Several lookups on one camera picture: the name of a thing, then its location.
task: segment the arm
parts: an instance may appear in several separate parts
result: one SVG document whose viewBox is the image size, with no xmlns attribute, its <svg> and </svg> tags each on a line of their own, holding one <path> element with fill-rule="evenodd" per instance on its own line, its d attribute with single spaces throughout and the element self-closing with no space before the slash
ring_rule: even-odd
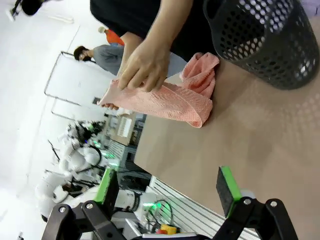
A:
<svg viewBox="0 0 320 240">
<path fill-rule="evenodd" d="M 171 47 L 185 24 L 193 3 L 194 0 L 161 0 L 158 15 L 146 40 Z"/>
<path fill-rule="evenodd" d="M 122 62 L 121 62 L 117 77 L 121 76 L 121 74 L 127 64 L 128 58 L 143 41 L 143 39 L 141 37 L 139 37 L 131 32 L 125 33 L 121 37 L 121 40 L 124 42 L 124 50 L 123 50 Z"/>
<path fill-rule="evenodd" d="M 161 0 L 159 12 L 145 40 L 130 52 L 121 68 L 120 89 L 142 86 L 144 91 L 150 92 L 161 88 L 168 74 L 171 45 L 185 24 L 193 2 Z"/>
</svg>

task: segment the yellow object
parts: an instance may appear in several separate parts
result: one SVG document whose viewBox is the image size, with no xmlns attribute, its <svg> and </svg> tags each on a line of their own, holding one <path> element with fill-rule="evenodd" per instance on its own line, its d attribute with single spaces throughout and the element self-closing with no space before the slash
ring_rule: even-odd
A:
<svg viewBox="0 0 320 240">
<path fill-rule="evenodd" d="M 169 226 L 166 224 L 161 224 L 161 230 L 166 230 L 168 235 L 173 235 L 177 233 L 177 228 L 174 226 Z"/>
</svg>

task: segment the white grille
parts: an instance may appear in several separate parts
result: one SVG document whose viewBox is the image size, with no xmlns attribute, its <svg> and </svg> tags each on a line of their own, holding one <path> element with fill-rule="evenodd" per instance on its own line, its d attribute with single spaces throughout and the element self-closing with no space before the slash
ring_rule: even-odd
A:
<svg viewBox="0 0 320 240">
<path fill-rule="evenodd" d="M 182 232 L 196 232 L 212 238 L 225 221 L 223 216 L 193 201 L 154 176 L 146 192 L 166 197 L 172 207 L 173 222 L 181 228 Z M 166 222 L 170 220 L 170 214 L 166 210 L 162 211 L 161 216 Z M 245 229 L 239 239 L 259 240 L 260 238 L 253 230 Z"/>
</svg>

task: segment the black shirt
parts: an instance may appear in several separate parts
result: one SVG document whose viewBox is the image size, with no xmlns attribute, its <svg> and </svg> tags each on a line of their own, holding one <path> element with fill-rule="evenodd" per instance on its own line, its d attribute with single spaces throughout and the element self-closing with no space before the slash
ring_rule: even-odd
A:
<svg viewBox="0 0 320 240">
<path fill-rule="evenodd" d="M 118 36 L 131 32 L 144 39 L 158 14 L 160 3 L 161 0 L 90 0 L 90 10 L 98 21 Z M 198 52 L 215 54 L 203 3 L 204 0 L 194 0 L 189 16 L 171 46 L 171 51 L 186 61 Z"/>
</svg>

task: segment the finger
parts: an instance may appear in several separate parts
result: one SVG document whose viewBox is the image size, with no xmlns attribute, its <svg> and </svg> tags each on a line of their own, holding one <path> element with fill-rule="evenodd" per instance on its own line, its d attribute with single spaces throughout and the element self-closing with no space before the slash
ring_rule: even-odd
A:
<svg viewBox="0 0 320 240">
<path fill-rule="evenodd" d="M 156 86 L 158 79 L 159 79 L 158 74 L 150 74 L 142 90 L 147 93 L 151 92 L 152 89 L 154 89 L 154 87 Z"/>
<path fill-rule="evenodd" d="M 155 91 L 159 91 L 162 87 L 162 85 L 164 84 L 165 80 L 167 79 L 166 76 L 161 76 L 158 81 L 155 84 L 154 90 Z"/>
<path fill-rule="evenodd" d="M 129 89 L 139 88 L 143 81 L 148 77 L 149 70 L 140 68 L 139 71 L 134 75 L 134 77 L 128 83 Z"/>
<path fill-rule="evenodd" d="M 119 78 L 118 88 L 123 90 L 128 86 L 128 83 L 136 75 L 139 70 L 139 66 L 136 64 L 128 64 Z"/>
</svg>

